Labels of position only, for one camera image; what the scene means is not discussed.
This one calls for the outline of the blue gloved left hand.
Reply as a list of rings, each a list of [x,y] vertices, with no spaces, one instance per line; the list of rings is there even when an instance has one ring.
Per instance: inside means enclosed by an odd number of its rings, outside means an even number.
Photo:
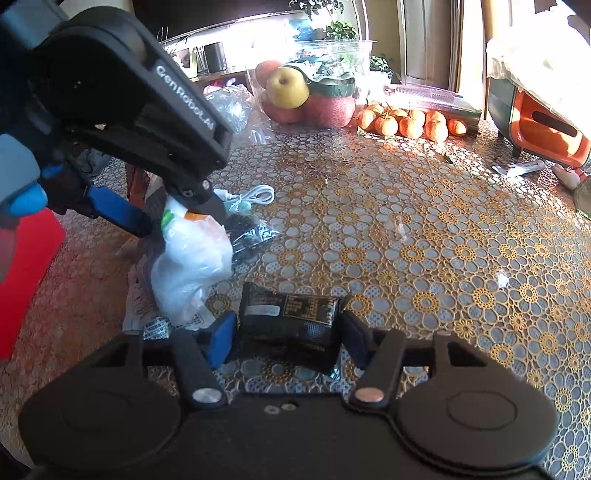
[[[1,135],[1,212],[19,218],[34,215],[47,206],[47,194],[39,184],[41,171],[33,153],[8,134]]]

